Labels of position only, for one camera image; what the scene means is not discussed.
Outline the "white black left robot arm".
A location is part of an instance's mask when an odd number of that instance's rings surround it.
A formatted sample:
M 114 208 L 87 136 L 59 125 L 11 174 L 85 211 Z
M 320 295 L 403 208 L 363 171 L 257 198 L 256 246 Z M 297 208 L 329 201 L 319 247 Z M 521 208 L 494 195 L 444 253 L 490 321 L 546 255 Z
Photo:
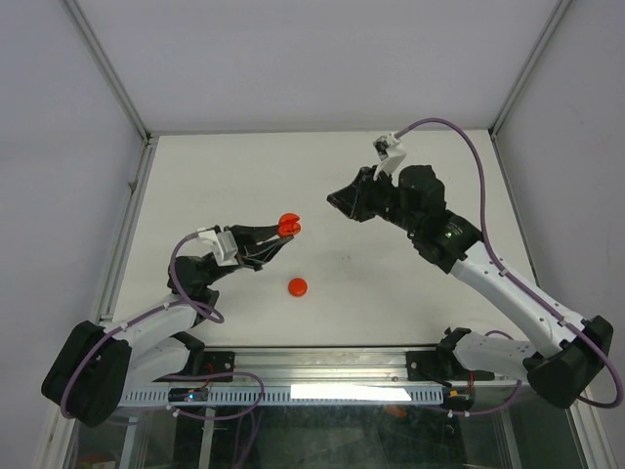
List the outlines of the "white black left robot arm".
M 43 397 L 63 417 L 94 428 L 130 392 L 159 379 L 196 378 L 205 345 L 190 332 L 225 320 L 213 284 L 237 271 L 262 270 L 301 229 L 299 217 L 287 213 L 272 226 L 214 226 L 186 235 L 170 256 L 169 294 L 108 326 L 76 324 L 43 380 Z

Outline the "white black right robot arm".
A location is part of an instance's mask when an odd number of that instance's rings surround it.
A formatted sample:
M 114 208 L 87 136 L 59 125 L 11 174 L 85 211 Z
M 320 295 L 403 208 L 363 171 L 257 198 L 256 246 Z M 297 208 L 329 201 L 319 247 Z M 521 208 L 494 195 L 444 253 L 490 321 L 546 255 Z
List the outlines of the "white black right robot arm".
M 429 165 L 401 170 L 394 181 L 361 168 L 328 202 L 357 222 L 379 217 L 406 232 L 418 254 L 469 285 L 524 334 L 522 341 L 457 327 L 437 344 L 437 369 L 448 378 L 487 371 L 528 383 L 548 404 L 566 409 L 604 368 L 613 328 L 590 320 L 526 285 L 490 253 L 482 232 L 447 209 L 445 187 Z

